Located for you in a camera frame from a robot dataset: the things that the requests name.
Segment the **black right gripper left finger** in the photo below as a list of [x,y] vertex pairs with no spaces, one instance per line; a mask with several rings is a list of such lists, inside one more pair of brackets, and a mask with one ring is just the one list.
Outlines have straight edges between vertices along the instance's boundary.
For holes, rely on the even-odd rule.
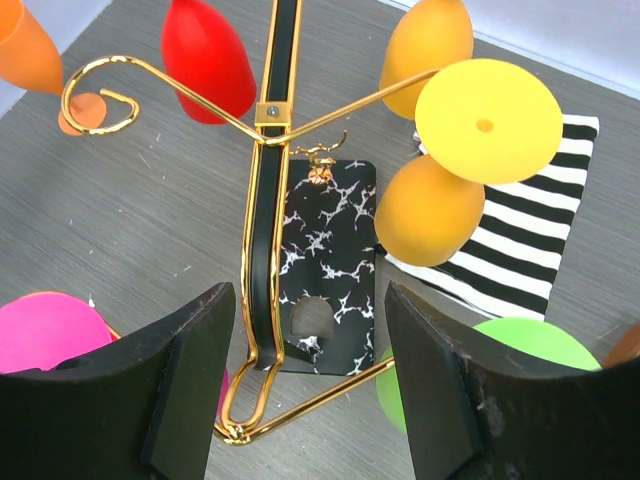
[[3,375],[2,477],[203,478],[235,307],[219,283],[52,370]]

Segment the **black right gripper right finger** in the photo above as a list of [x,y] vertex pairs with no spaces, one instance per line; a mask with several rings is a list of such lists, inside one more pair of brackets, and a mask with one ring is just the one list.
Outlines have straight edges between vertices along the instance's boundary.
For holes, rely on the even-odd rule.
[[639,363],[513,349],[390,283],[387,327],[419,479],[635,479]]

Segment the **green plastic wine glass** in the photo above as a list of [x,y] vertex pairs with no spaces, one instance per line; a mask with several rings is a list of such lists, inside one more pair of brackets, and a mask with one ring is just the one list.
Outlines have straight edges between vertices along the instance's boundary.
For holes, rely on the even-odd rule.
[[[474,329],[493,340],[544,360],[581,370],[599,370],[598,360],[572,335],[548,322],[520,317],[494,318]],[[401,433],[406,434],[404,410],[396,371],[379,375],[376,393],[385,416]]]

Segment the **pink plastic wine glass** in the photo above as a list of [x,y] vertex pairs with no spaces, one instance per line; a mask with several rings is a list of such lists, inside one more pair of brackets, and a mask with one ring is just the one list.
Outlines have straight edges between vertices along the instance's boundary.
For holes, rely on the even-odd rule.
[[1,307],[1,372],[52,370],[118,338],[92,301],[56,291],[27,294]]

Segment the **gold wine glass rack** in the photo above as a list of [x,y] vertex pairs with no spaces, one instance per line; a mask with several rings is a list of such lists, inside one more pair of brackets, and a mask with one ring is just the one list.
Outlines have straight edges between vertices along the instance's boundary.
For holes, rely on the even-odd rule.
[[[130,111],[123,120],[115,124],[88,128],[73,119],[71,97],[80,81],[91,71],[108,64],[134,65],[170,85],[198,106],[224,119],[254,142],[241,249],[242,317],[248,339],[248,357],[230,381],[220,420],[214,425],[215,435],[231,446],[243,446],[256,441],[395,366],[394,359],[381,361],[268,422],[262,420],[272,385],[288,350],[281,331],[279,294],[291,141],[427,80],[436,73],[434,70],[420,72],[295,128],[292,118],[302,11],[303,4],[300,1],[275,1],[272,4],[262,87],[252,126],[151,64],[127,55],[101,57],[78,69],[64,85],[60,100],[62,115],[75,131],[91,136],[115,134],[139,118],[140,105],[135,99],[106,88],[101,89],[101,98],[111,98],[127,104]],[[252,415],[245,421],[237,422],[231,417],[237,389],[248,370],[256,366],[267,368],[267,376]]]

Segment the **red plastic wine glass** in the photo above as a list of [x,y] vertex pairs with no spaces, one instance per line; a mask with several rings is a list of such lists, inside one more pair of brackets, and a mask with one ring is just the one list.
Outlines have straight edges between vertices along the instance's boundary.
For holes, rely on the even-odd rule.
[[170,3],[161,35],[166,72],[235,117],[256,98],[256,81],[233,25],[204,1]]

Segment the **orange plastic wine glass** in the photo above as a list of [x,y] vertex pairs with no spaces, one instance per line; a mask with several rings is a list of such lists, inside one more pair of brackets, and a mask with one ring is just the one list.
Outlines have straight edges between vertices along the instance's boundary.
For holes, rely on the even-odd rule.
[[[23,90],[62,97],[64,69],[59,51],[23,1],[1,1],[1,79]],[[83,127],[97,128],[107,115],[107,104],[98,94],[81,93],[70,98],[70,112]],[[67,135],[82,135],[62,111],[58,125]]]

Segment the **yellow wine glass cluster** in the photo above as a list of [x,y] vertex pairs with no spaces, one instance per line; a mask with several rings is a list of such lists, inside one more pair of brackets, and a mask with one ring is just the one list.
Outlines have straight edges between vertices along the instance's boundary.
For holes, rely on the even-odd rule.
[[379,87],[469,59],[473,44],[472,23],[463,1],[420,1],[406,12],[390,37]]

